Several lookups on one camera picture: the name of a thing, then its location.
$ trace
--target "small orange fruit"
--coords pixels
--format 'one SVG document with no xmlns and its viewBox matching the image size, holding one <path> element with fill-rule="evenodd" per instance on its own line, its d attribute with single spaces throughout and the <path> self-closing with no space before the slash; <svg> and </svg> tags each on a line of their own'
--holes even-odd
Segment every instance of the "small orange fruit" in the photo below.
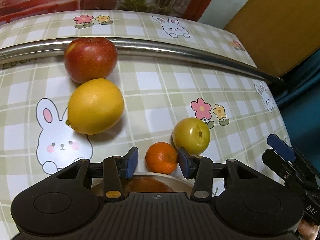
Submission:
<svg viewBox="0 0 320 240">
<path fill-rule="evenodd" d="M 165 142 L 157 142 L 149 147 L 145 157 L 149 171 L 170 174 L 178 165 L 176 150 Z"/>
</svg>

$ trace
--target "pink cheek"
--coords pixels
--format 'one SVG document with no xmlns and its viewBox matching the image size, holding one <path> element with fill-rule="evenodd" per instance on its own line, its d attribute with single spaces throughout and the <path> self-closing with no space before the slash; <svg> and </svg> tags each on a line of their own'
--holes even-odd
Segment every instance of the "pink cheek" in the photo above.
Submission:
<svg viewBox="0 0 320 240">
<path fill-rule="evenodd" d="M 49 145 L 49 146 L 47 147 L 47 152 L 53 153 L 53 152 L 54 152 L 54 147 L 53 147 L 52 145 Z"/>
<path fill-rule="evenodd" d="M 77 142 L 74 142 L 74 143 L 72 144 L 72 146 L 71 146 L 71 148 L 72 148 L 74 151 L 79 150 L 79 147 L 80 147 L 80 145 L 79 145 Z"/>
</svg>

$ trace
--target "ridged black surface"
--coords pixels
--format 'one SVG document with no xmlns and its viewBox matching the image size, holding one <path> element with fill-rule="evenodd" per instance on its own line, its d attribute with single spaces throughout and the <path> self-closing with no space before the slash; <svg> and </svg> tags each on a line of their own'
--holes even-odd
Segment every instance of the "ridged black surface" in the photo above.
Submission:
<svg viewBox="0 0 320 240">
<path fill-rule="evenodd" d="M 130 193 L 103 206 L 97 217 L 76 232 L 55 237 L 18 234 L 15 240 L 297 240 L 294 234 L 256 238 L 229 229 L 209 204 L 196 203 L 184 193 Z"/>
</svg>

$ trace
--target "silver metal rod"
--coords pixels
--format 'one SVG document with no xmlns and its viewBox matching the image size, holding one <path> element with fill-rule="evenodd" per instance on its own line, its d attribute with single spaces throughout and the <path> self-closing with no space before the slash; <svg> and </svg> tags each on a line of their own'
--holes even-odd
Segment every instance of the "silver metal rod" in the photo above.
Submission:
<svg viewBox="0 0 320 240">
<path fill-rule="evenodd" d="M 28 60 L 37 57 L 53 57 L 64 54 L 68 44 L 76 39 L 58 38 L 33 41 L 0 49 L 0 64 Z M 199 49 L 169 44 L 159 41 L 138 40 L 132 38 L 106 37 L 117 47 L 119 55 L 134 55 L 178 60 L 206 66 L 215 66 L 223 70 L 236 72 L 253 78 L 282 84 L 283 80 L 266 74 L 248 64 L 206 52 Z"/>
</svg>

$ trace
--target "apple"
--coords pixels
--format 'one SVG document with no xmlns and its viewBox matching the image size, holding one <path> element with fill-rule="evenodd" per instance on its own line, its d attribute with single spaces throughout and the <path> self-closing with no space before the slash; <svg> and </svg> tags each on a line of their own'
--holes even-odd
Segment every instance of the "apple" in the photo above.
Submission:
<svg viewBox="0 0 320 240">
<path fill-rule="evenodd" d="M 184 147 L 190 155 L 199 155 L 209 146 L 210 130 L 200 119 L 189 117 L 176 124 L 172 140 L 178 149 Z"/>
<path fill-rule="evenodd" d="M 116 66 L 116 46 L 104 37 L 81 37 L 73 40 L 64 53 L 64 65 L 77 83 L 106 78 Z"/>
</svg>

